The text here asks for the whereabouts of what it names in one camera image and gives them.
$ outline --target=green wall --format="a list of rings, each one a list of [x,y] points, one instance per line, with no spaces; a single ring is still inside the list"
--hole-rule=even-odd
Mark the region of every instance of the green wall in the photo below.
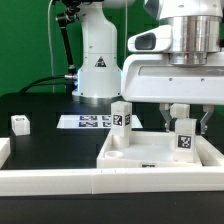
[[[0,95],[18,92],[32,81],[51,75],[47,34],[47,9],[50,0],[0,1]],[[57,3],[51,11],[55,74],[67,72],[61,34],[55,17],[64,11]],[[124,61],[125,10],[105,10],[106,17],[118,29],[118,65]],[[156,26],[143,10],[143,0],[129,8],[129,36]],[[82,65],[82,32],[79,22],[68,26],[76,67]],[[35,87],[31,91],[52,91],[51,87]]]

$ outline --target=white block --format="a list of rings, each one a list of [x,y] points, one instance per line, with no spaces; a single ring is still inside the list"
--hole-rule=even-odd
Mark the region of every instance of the white block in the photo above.
[[[30,121],[25,115],[15,115],[11,117],[12,130],[16,136],[30,135]]]
[[[194,135],[196,130],[196,119],[177,119],[175,123],[175,133]]]
[[[196,122],[196,119],[177,119],[175,124],[176,142],[173,155],[175,161],[196,162]]]
[[[190,105],[188,104],[173,104],[170,107],[170,115],[172,118],[189,118]]]
[[[0,168],[10,155],[10,141],[9,138],[0,138]]]
[[[132,104],[121,101],[112,103],[111,115],[112,134],[127,137],[131,132]]]

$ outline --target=black sticker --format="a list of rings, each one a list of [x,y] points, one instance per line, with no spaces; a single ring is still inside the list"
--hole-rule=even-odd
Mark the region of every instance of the black sticker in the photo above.
[[[96,121],[97,116],[80,116],[81,121]]]
[[[131,123],[131,115],[128,114],[125,116],[125,125],[129,125]]]
[[[122,116],[121,115],[114,115],[113,124],[118,125],[118,126],[122,126]]]
[[[178,148],[190,149],[191,148],[191,137],[178,135]]]
[[[142,164],[142,168],[154,168],[156,167],[155,164]]]
[[[111,127],[111,122],[103,122],[103,127],[104,128],[110,128]]]
[[[107,67],[105,64],[105,61],[103,60],[103,57],[100,57],[97,63],[95,64],[95,67]]]
[[[98,127],[98,122],[91,122],[91,121],[79,122],[79,127],[80,128],[96,128]]]
[[[104,115],[103,116],[103,120],[104,121],[109,121],[111,119],[111,116],[110,115]]]

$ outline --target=black table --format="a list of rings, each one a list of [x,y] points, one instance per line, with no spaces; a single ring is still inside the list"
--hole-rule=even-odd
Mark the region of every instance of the black table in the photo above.
[[[79,104],[64,94],[7,94],[0,98],[0,136],[12,153],[4,170],[94,168],[106,129],[56,129],[62,114],[110,114],[110,105]],[[158,104],[133,104],[145,130],[164,131]],[[10,117],[25,114],[31,135],[16,137]],[[199,106],[192,107],[202,116]],[[215,114],[206,138],[224,148],[224,118]],[[223,223],[224,192],[1,197],[0,223]]]

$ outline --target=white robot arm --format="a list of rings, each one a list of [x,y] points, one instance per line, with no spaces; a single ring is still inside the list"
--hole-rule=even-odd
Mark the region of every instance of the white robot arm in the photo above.
[[[161,110],[170,103],[202,104],[204,133],[213,105],[224,105],[223,6],[223,0],[146,0],[160,26],[129,39],[131,51],[146,54],[125,61],[123,97],[161,103]]]
[[[73,91],[75,100],[90,103],[111,101],[121,94],[121,70],[117,66],[117,30],[104,16],[103,7],[121,8],[135,0],[62,0],[66,13],[64,24],[79,18],[83,31],[83,65],[77,71],[78,81]],[[65,43],[69,73],[73,73],[72,53]]]

